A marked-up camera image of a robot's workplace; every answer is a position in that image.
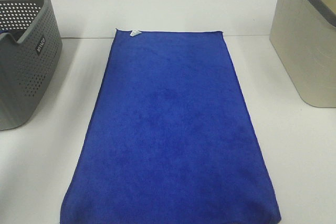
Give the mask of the blue microfibre towel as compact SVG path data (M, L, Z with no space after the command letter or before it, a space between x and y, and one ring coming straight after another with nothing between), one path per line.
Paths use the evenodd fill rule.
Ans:
M222 32L117 30L61 223L279 223Z

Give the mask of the grey perforated plastic basket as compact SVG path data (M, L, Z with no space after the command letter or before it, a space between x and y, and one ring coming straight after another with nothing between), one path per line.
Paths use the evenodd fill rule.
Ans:
M30 119L61 51L51 0L1 0L1 130Z

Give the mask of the beige plastic bin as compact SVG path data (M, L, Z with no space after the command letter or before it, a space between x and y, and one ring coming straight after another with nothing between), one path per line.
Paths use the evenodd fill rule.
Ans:
M302 100L335 107L335 0L277 0L270 41Z

